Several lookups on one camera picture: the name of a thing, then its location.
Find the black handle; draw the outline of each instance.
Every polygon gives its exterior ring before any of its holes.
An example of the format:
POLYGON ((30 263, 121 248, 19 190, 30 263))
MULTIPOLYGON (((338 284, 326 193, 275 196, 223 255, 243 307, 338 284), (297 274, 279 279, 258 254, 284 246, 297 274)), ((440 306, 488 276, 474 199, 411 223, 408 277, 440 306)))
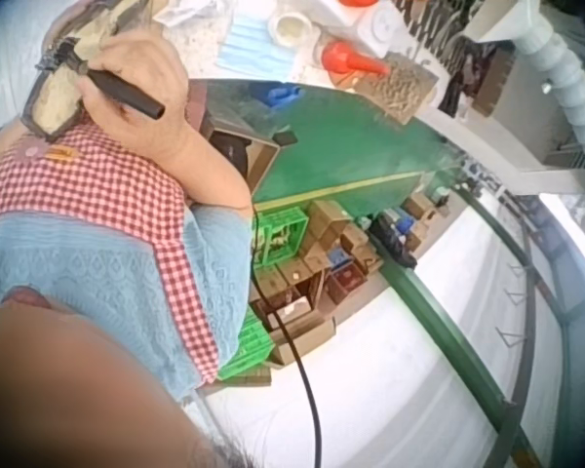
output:
POLYGON ((133 107, 147 117, 158 120, 165 113, 163 104, 109 71, 88 70, 87 76, 106 95, 133 107))

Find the red gingham apron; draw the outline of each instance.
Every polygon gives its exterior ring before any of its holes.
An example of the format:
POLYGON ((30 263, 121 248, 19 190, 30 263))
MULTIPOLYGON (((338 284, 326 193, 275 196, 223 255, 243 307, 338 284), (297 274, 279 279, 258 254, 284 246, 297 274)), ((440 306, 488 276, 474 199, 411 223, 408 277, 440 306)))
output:
POLYGON ((215 340, 182 242, 181 187, 91 120, 56 144, 75 148, 79 155, 69 162, 49 159, 47 143, 24 136, 0 159, 0 215, 17 211, 64 215, 151 245, 182 342, 202 378, 215 380, 215 340))

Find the wire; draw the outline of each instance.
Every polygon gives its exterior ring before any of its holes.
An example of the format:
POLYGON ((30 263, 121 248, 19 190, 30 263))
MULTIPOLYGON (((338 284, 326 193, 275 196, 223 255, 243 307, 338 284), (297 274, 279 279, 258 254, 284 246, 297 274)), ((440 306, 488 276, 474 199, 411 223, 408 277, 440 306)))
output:
POLYGON ((255 207, 253 207, 253 218, 255 219, 255 234, 253 235, 253 253, 252 253, 252 281, 257 289, 257 293, 260 298, 264 301, 269 309, 269 312, 272 312, 275 315, 275 320, 277 321, 277 325, 282 329, 282 333, 284 334, 284 338, 288 342, 289 346, 291 347, 292 355, 294 356, 294 360, 296 361, 297 366, 299 367, 299 373, 301 374, 301 380, 303 381, 303 386, 305 387, 305 393, 308 396, 308 403, 310 404, 310 410, 312 411, 312 422, 314 424, 314 468, 321 468, 322 464, 322 457, 323 457, 323 438, 321 436, 321 420, 319 419, 319 411, 316 407, 316 401, 314 400, 314 393, 312 393, 312 387, 310 386, 310 380, 308 379, 308 374, 305 372, 305 367, 301 362, 301 357, 296 350, 296 346, 294 346, 294 342, 289 335, 288 330, 284 326, 284 322, 279 314, 276 313, 276 308, 273 307, 269 299, 264 295, 260 284, 255 278, 254 273, 254 261, 255 261, 255 253, 257 252, 257 238, 259 232, 259 219, 257 216, 257 211, 255 207))

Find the light blue sweater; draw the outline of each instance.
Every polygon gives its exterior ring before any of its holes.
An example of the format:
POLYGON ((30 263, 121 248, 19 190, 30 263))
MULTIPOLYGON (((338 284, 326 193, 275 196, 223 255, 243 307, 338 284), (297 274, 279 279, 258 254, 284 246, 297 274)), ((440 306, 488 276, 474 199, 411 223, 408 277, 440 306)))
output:
MULTIPOLYGON (((186 210, 184 246, 218 349, 238 348, 247 309, 251 225, 222 208, 186 210)), ((29 286, 90 319, 123 344, 176 398, 200 383, 182 345, 148 244, 80 220, 0 216, 0 302, 29 286)))

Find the black cable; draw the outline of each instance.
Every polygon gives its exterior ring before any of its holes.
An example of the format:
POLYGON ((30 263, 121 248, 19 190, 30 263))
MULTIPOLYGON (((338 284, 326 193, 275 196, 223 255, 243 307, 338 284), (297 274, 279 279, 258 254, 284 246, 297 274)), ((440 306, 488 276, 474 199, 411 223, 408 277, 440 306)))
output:
POLYGON ((255 234, 253 235, 253 253, 252 253, 252 281, 257 289, 257 293, 259 294, 260 298, 264 301, 267 305, 269 311, 275 315, 275 320, 277 321, 277 325, 282 329, 282 333, 284 334, 284 338, 291 346, 292 355, 294 356, 294 360, 296 361, 297 366, 299 367, 299 373, 301 374, 301 380, 303 381, 303 386, 305 387, 305 393, 308 396, 308 403, 310 404, 310 410, 312 411, 312 421, 314 423, 314 468, 321 468, 321 459, 323 457, 323 438, 321 436, 321 421, 319 419, 319 411, 316 407, 316 401, 314 400, 314 393, 312 393, 312 387, 310 386, 310 380, 308 379, 308 374, 305 372, 305 367, 301 362, 301 357, 296 350, 296 346, 294 346, 294 342, 289 335, 288 330, 284 326, 284 322, 282 318, 277 313, 277 309, 273 307, 269 299, 264 295, 260 284, 255 278, 254 273, 254 260, 255 260, 255 253, 257 252, 257 236, 259 232, 260 223, 258 220, 257 212, 255 208, 253 208, 253 218, 255 219, 255 234))

